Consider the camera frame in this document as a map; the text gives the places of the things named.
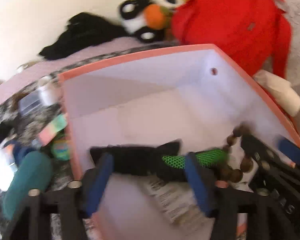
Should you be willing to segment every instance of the beige wall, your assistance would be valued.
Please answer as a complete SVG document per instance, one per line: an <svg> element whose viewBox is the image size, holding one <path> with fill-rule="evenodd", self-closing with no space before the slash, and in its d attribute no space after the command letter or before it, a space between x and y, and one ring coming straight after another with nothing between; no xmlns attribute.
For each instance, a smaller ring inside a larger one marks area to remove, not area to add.
<svg viewBox="0 0 300 240"><path fill-rule="evenodd" d="M89 11L117 18L124 0L0 0L0 79L37 59L37 53L63 32L67 19Z"/></svg>

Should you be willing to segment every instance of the black and white patterned surface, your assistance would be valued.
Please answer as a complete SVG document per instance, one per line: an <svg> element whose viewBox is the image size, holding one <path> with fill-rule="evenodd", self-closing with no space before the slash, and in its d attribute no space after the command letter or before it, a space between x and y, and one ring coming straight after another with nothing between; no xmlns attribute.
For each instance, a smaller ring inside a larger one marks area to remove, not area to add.
<svg viewBox="0 0 300 240"><path fill-rule="evenodd" d="M59 73L68 71L70 69L83 66L89 63L93 63L102 59L116 57L120 55L125 55L133 52L149 50L149 49L158 49L163 47L175 46L175 43L162 43L155 45L148 45L141 48L133 48L125 51L114 52L109 54L104 54L96 57L92 57L86 60L82 60L75 64L69 65L62 68L59 71L55 71L50 75L57 81L57 75ZM26 86L20 92L32 92L35 90L36 82ZM32 111L24 117L18 115L18 111L12 111L12 98L9 98L2 105L0 105L0 123L2 121L12 122L16 127L15 133L17 134L16 139L24 145L30 145L30 142L38 135L38 133L59 113L61 113L60 105L55 104L49 107L40 107ZM53 160L54 166L54 177L51 182L51 190L62 189L66 184L72 179L72 173L69 162L62 162L58 160ZM5 232L8 221L4 218L2 214L2 199L4 197L4 192L0 190L0 240L2 235ZM100 239L98 233L93 230L93 224L90 220L85 220L85 225L87 228L87 234L90 239ZM53 214L51 216L51 229L53 232L53 240L61 239L60 231L60 220L58 215Z"/></svg>

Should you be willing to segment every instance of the storage box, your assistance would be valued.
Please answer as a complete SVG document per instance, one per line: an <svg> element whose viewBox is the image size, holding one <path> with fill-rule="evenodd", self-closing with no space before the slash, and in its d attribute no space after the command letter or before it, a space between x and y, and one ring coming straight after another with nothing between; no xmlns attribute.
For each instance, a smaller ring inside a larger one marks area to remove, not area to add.
<svg viewBox="0 0 300 240"><path fill-rule="evenodd" d="M160 145L181 138L182 153L219 147L242 121L272 148L281 134L300 146L290 122L259 85L211 44L137 52L59 75L76 179L94 165L92 146ZM243 152L233 149L237 165ZM209 239L212 224L186 238L134 178L111 176L93 217L106 240Z"/></svg>

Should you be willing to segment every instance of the red bag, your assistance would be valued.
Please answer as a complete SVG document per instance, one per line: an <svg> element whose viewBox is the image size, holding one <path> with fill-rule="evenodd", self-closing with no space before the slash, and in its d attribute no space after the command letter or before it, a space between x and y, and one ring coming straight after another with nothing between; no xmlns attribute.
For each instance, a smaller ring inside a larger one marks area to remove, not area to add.
<svg viewBox="0 0 300 240"><path fill-rule="evenodd" d="M272 55L273 73L284 78L291 26L283 13L274 0L188 0L171 28L182 44L217 45L250 76Z"/></svg>

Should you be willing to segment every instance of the green mesh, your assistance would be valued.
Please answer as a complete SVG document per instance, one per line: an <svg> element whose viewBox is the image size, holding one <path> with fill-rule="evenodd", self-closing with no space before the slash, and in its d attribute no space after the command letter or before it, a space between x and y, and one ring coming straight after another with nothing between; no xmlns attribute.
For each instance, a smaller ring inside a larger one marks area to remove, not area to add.
<svg viewBox="0 0 300 240"><path fill-rule="evenodd" d="M211 167L217 163L225 162L227 154L221 149L212 149L196 154L197 160L200 165L205 167ZM185 157L184 156L162 156L162 160L166 165L176 168L184 169L185 168Z"/></svg>

